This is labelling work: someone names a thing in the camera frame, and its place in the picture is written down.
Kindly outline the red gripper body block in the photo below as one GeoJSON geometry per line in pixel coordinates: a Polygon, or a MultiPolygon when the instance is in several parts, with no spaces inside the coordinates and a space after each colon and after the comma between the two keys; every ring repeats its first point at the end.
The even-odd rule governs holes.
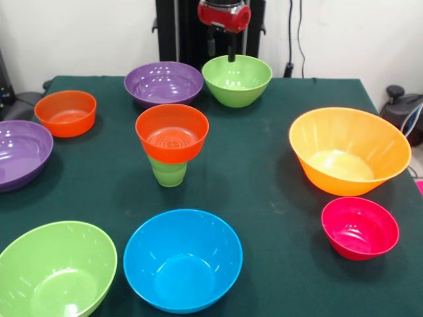
{"type": "Polygon", "coordinates": [[[197,12],[203,24],[233,33],[244,31],[251,18],[250,7],[244,1],[199,1],[197,12]]]}

